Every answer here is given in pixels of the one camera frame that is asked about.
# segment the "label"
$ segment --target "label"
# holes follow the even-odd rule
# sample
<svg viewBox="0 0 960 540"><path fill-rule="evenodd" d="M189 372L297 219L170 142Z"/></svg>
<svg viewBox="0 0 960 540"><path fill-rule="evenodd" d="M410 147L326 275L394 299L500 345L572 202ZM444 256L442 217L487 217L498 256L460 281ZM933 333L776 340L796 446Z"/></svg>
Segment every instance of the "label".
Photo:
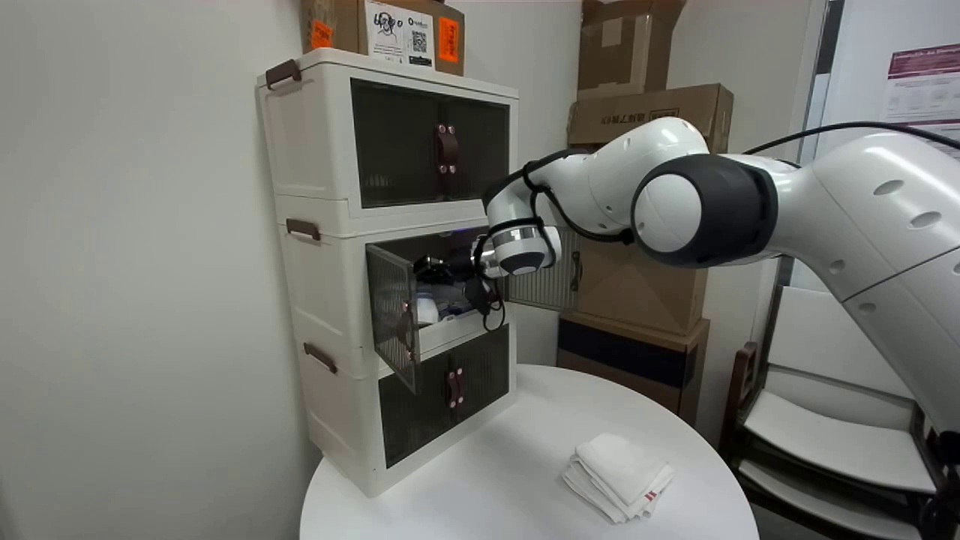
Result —
<svg viewBox="0 0 960 540"><path fill-rule="evenodd" d="M310 23L310 49L333 49L333 23L311 22Z"/></svg>
<svg viewBox="0 0 960 540"><path fill-rule="evenodd" d="M442 64L460 64L460 22L455 17L442 17L439 22L439 59Z"/></svg>
<svg viewBox="0 0 960 540"><path fill-rule="evenodd" d="M433 67L433 15L365 4L365 55L403 67Z"/></svg>

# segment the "floor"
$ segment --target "floor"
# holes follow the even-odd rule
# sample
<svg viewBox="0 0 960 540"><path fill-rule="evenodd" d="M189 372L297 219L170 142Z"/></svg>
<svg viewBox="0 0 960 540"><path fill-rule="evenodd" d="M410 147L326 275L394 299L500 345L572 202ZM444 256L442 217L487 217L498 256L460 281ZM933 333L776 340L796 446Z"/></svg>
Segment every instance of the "floor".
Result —
<svg viewBox="0 0 960 540"><path fill-rule="evenodd" d="M763 540L829 540L763 507L753 507L753 515Z"/></svg>

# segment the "shelf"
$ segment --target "shelf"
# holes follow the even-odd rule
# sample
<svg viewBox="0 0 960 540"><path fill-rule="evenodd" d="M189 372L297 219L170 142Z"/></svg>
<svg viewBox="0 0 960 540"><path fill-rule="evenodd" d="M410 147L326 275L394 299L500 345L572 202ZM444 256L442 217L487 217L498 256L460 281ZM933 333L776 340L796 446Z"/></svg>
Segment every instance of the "shelf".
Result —
<svg viewBox="0 0 960 540"><path fill-rule="evenodd" d="M822 417L768 389L760 394L745 427L782 452L841 476L883 488L937 492L910 433Z"/></svg>
<svg viewBox="0 0 960 540"><path fill-rule="evenodd" d="M804 482L749 459L745 459L737 471L768 494L836 527L886 540L922 540L915 524L890 518L868 503L841 497L829 488L819 488L817 482Z"/></svg>

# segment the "cabinet top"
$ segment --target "cabinet top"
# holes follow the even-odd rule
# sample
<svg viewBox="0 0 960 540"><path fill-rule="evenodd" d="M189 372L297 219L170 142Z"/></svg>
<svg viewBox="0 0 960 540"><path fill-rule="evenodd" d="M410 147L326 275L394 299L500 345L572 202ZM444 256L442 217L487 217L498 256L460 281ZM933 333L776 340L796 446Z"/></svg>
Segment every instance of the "cabinet top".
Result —
<svg viewBox="0 0 960 540"><path fill-rule="evenodd" d="M408 78L408 82L425 82L425 85L517 100L517 91L511 91L511 87L498 87L498 85L461 78L461 74L447 74L447 71L433 71L433 69L421 69L421 67L394 67L394 64L383 64L383 59L376 59L365 55L340 50L340 49L314 49L297 59L275 67L275 69L284 69L284 71L357 69L357 71L394 74L394 78Z"/></svg>

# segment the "cardboard box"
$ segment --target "cardboard box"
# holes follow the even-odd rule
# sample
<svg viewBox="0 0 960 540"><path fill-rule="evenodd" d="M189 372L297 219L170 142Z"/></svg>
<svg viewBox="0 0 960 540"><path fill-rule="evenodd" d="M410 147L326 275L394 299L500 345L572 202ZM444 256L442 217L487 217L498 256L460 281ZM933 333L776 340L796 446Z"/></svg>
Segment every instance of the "cardboard box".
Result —
<svg viewBox="0 0 960 540"><path fill-rule="evenodd" d="M656 92L592 91L569 107L567 142L569 147L600 147L655 116L685 116L708 139L714 153L727 153L731 92L724 85Z"/></svg>
<svg viewBox="0 0 960 540"><path fill-rule="evenodd" d="M627 85L662 91L685 0L585 0L578 91Z"/></svg>
<svg viewBox="0 0 960 540"><path fill-rule="evenodd" d="M612 327L688 335L702 318L708 271L666 267L640 245L572 244L569 308Z"/></svg>
<svg viewBox="0 0 960 540"><path fill-rule="evenodd" d="M343 49L461 74L464 15L434 0L303 0L305 49Z"/></svg>
<svg viewBox="0 0 960 540"><path fill-rule="evenodd" d="M619 382L697 422L708 327L699 320L688 335L666 335L567 311L558 366Z"/></svg>

